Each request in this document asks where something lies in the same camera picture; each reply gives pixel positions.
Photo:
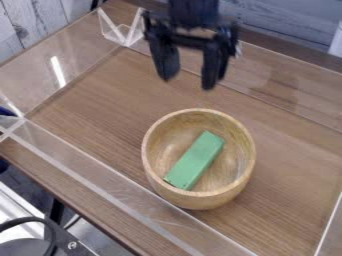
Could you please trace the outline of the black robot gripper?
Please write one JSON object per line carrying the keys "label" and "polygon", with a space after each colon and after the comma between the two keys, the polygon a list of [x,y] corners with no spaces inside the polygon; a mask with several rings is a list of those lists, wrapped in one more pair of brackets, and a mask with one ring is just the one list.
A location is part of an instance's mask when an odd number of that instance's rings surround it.
{"label": "black robot gripper", "polygon": [[[165,11],[142,14],[145,37],[159,77],[169,81],[181,70],[175,45],[203,49],[202,89],[213,90],[225,78],[230,56],[238,54],[239,25],[219,14],[219,0],[169,0]],[[178,30],[214,32],[211,38],[182,35]]]}

